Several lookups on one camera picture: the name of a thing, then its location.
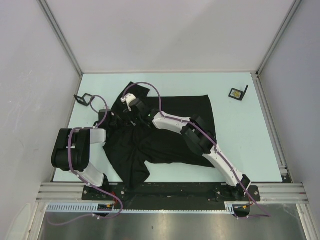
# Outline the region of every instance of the metal rail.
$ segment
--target metal rail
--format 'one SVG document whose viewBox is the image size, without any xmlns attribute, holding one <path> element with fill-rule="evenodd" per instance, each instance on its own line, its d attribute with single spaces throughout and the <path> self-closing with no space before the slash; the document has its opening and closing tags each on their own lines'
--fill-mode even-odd
<svg viewBox="0 0 320 240">
<path fill-rule="evenodd" d="M 299 6 L 303 0 L 295 0 L 293 4 L 291 5 L 291 8 L 287 15 L 285 16 L 284 21 L 282 22 L 282 25 L 279 29 L 279 31 L 276 33 L 271 46 L 269 47 L 268 51 L 266 52 L 266 55 L 264 56 L 262 63 L 260 64 L 259 68 L 257 69 L 257 74 L 261 75 L 263 72 L 267 62 L 269 61 L 270 57 L 272 56 L 273 52 L 275 51 L 277 45 L 279 44 L 280 40 L 282 39 L 283 35 L 285 34 L 289 24 L 291 23 L 294 15 L 296 14 L 297 10 L 299 9 Z"/>
<path fill-rule="evenodd" d="M 28 240 L 37 240 L 39 238 L 41 227 L 45 218 L 48 203 L 37 203 L 37 208 L 32 221 L 30 230 L 28 231 Z"/>
<path fill-rule="evenodd" d="M 319 230 L 315 225 L 310 204 L 297 204 L 296 208 L 299 212 L 300 220 L 307 240 L 318 240 Z"/>
<path fill-rule="evenodd" d="M 83 72 L 80 68 L 80 65 L 73 53 L 73 51 L 70 48 L 69 43 L 67 42 L 67 39 L 65 38 L 53 12 L 51 11 L 48 3 L 46 0 L 37 0 L 40 8 L 42 9 L 45 17 L 47 18 L 49 24 L 52 27 L 53 32 L 55 33 L 55 35 L 57 36 L 59 42 L 61 43 L 62 48 L 64 49 L 66 55 L 69 57 L 74 69 L 76 70 L 76 72 L 78 73 L 79 77 L 81 78 L 83 75 Z"/>
<path fill-rule="evenodd" d="M 264 121 L 266 123 L 267 129 L 269 132 L 269 136 L 271 139 L 271 143 L 272 143 L 272 146 L 274 149 L 274 153 L 276 156 L 276 160 L 278 162 L 280 172 L 281 172 L 281 174 L 286 175 L 286 174 L 288 174 L 288 171 L 286 169 L 287 163 L 286 163 L 284 151 L 282 149 L 282 146 L 281 146 L 281 143 L 280 143 L 280 140 L 278 137 L 278 133 L 277 133 L 277 130 L 275 127 L 275 122 L 273 120 L 265 92 L 262 88 L 260 78 L 257 76 L 257 74 L 251 73 L 251 77 L 253 80 L 256 94 L 257 94 L 259 102 L 260 102 L 261 110 L 262 110 L 262 113 L 264 116 Z"/>
<path fill-rule="evenodd" d="M 308 204 L 308 197 L 301 183 L 253 183 L 258 186 L 262 204 Z M 42 183 L 38 203 L 112 203 L 112 201 L 83 201 L 84 183 Z"/>
</svg>

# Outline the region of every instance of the black mounting plate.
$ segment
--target black mounting plate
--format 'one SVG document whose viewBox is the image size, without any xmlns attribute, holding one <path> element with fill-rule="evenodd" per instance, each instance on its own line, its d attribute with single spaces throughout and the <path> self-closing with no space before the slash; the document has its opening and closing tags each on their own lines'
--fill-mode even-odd
<svg viewBox="0 0 320 240">
<path fill-rule="evenodd" d="M 225 202 L 238 202 L 225 183 L 208 182 L 150 182 L 129 190 L 122 182 L 111 183 L 111 191 L 121 199 L 126 210 L 210 211 L 225 210 Z M 257 186 L 248 189 L 259 202 Z M 83 188 L 84 201 L 112 201 L 113 198 L 91 187 Z M 245 196 L 241 202 L 250 202 Z"/>
</svg>

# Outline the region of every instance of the aluminum frame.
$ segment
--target aluminum frame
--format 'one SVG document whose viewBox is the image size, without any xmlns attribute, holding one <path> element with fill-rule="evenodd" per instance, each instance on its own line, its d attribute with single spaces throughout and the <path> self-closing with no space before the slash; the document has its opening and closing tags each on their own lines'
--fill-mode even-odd
<svg viewBox="0 0 320 240">
<path fill-rule="evenodd" d="M 47 18 L 49 24 L 51 25 L 53 32 L 55 33 L 56 37 L 58 38 L 59 42 L 61 43 L 63 50 L 65 51 L 66 55 L 69 57 L 75 71 L 78 73 L 79 77 L 82 77 L 84 73 L 82 72 L 81 67 L 80 67 L 72 49 L 70 48 L 70 45 L 69 45 L 67 39 L 65 38 L 65 35 L 63 34 L 61 28 L 59 27 L 59 24 L 53 14 L 53 12 L 51 11 L 47 1 L 46 0 L 37 0 L 37 2 L 39 3 L 40 8 L 42 9 L 45 17 Z"/>
<path fill-rule="evenodd" d="M 278 32 L 276 33 L 268 51 L 266 52 L 259 68 L 257 69 L 256 73 L 258 74 L 258 76 L 261 75 L 261 73 L 263 72 L 266 64 L 268 63 L 270 57 L 272 56 L 272 54 L 274 53 L 278 43 L 280 42 L 280 40 L 282 39 L 283 35 L 285 34 L 288 26 L 290 25 L 292 19 L 294 18 L 297 10 L 299 9 L 301 3 L 304 0 L 295 0 L 293 2 L 293 4 L 291 5 L 290 10 L 288 11 L 287 15 L 285 16 L 285 19 L 283 20 L 280 29 L 278 30 Z"/>
<path fill-rule="evenodd" d="M 287 162 L 286 162 L 285 154 L 284 154 L 283 148 L 281 146 L 281 143 L 280 143 L 280 140 L 278 137 L 275 122 L 274 122 L 273 117 L 271 115 L 271 111 L 270 111 L 270 108 L 269 108 L 269 105 L 267 102 L 265 92 L 264 92 L 263 87 L 261 85 L 260 78 L 254 72 L 251 73 L 251 77 L 252 77 L 255 91 L 258 96 L 258 100 L 259 100 L 259 103 L 261 106 L 262 114 L 264 116 L 264 121 L 265 121 L 266 127 L 269 132 L 269 136 L 270 136 L 271 143 L 272 143 L 272 146 L 274 149 L 276 160 L 278 162 L 280 173 L 282 175 L 287 175 L 289 172 L 287 169 Z"/>
<path fill-rule="evenodd" d="M 319 232 L 314 222 L 314 217 L 310 209 L 308 197 L 302 183 L 254 183 L 259 187 L 262 205 L 269 204 L 296 204 L 301 223 L 307 240 L 318 240 Z M 45 212 L 51 203 L 74 203 L 77 206 L 87 206 L 88 204 L 112 203 L 112 201 L 83 201 L 81 200 L 84 183 L 67 182 L 45 182 L 41 184 L 36 204 L 37 210 L 33 223 L 29 230 L 28 240 L 37 240 L 41 231 Z M 232 204 L 241 204 L 241 202 L 226 202 L 226 211 L 222 214 L 228 214 L 229 207 Z M 65 210 L 59 209 L 59 212 L 72 212 L 66 207 Z M 124 213 L 138 214 L 167 214 L 166 211 L 127 211 Z M 219 212 L 201 212 L 201 211 L 183 211 L 170 212 L 171 214 L 219 214 Z"/>
</svg>

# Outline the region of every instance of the robotic arm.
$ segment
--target robotic arm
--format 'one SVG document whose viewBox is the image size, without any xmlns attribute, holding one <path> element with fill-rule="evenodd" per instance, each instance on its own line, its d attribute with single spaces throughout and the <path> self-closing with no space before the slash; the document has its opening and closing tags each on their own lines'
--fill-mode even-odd
<svg viewBox="0 0 320 240">
<path fill-rule="evenodd" d="M 149 109 L 131 93 L 122 97 L 121 101 L 127 104 L 133 117 L 140 116 L 141 119 L 146 120 L 147 123 L 157 129 L 181 134 L 193 153 L 206 158 L 222 173 L 226 183 L 233 187 L 231 192 L 236 199 L 241 199 L 246 195 L 241 184 L 248 190 L 251 181 L 245 174 L 236 169 L 224 155 L 219 145 L 214 142 L 214 135 L 209 131 L 201 117 L 196 115 L 193 117 L 178 117 L 157 109 Z"/>
<path fill-rule="evenodd" d="M 68 162 L 68 138 L 71 129 L 62 128 L 53 149 L 51 163 L 55 168 L 70 171 Z M 104 129 L 80 129 L 76 131 L 71 139 L 72 166 L 77 173 L 91 185 L 109 188 L 109 181 L 105 174 L 101 173 L 90 162 L 90 145 L 104 143 L 106 141 L 106 130 Z"/>
</svg>

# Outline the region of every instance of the white robotic arm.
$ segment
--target white robotic arm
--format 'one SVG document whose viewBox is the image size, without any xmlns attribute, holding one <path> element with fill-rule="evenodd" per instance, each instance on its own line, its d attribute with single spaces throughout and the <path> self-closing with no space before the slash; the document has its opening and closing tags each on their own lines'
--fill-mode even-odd
<svg viewBox="0 0 320 240">
<path fill-rule="evenodd" d="M 165 129 L 177 134 L 181 134 L 183 127 L 188 125 L 190 117 L 178 117 L 162 112 L 162 114 L 157 113 L 153 119 L 153 124 L 157 129 Z M 228 158 L 222 153 L 219 145 L 213 146 L 210 153 L 203 153 L 203 157 L 206 158 L 215 168 L 217 168 L 225 178 L 225 182 L 233 187 L 236 187 L 238 183 L 235 178 L 234 173 L 231 171 L 230 166 L 223 160 L 223 158 L 218 154 L 224 156 L 228 161 L 229 165 L 234 169 L 237 177 L 242 180 L 243 173 L 234 167 L 234 165 L 228 160 Z"/>
</svg>

